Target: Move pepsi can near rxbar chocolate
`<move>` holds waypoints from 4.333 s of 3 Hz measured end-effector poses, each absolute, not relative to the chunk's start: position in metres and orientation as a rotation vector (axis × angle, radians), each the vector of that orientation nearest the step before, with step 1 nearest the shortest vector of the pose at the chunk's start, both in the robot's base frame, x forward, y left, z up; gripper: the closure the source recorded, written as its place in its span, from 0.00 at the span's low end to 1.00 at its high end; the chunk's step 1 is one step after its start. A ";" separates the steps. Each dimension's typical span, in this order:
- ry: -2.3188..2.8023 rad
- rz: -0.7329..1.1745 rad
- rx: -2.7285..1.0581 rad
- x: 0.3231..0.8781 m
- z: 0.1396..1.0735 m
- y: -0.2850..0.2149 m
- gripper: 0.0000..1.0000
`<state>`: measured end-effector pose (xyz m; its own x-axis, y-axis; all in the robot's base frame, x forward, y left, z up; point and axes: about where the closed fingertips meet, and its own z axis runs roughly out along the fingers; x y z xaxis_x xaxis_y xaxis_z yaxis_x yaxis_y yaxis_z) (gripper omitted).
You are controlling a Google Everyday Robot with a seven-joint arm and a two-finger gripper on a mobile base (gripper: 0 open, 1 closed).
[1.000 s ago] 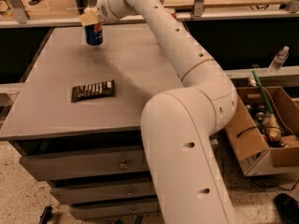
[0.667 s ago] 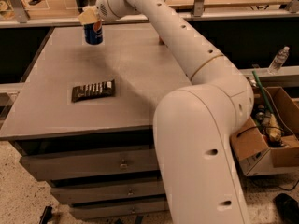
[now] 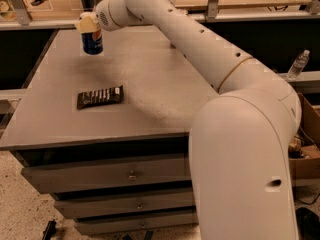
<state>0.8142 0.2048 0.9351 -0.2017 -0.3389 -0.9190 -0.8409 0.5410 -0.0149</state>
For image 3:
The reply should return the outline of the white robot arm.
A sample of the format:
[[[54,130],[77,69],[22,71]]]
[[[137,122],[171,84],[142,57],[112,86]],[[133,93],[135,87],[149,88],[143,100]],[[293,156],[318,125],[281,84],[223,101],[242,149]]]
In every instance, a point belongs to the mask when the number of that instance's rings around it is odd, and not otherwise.
[[[145,24],[157,27],[217,93],[189,133],[202,240],[299,240],[288,161],[302,114],[295,90],[173,0],[103,0],[76,28]]]

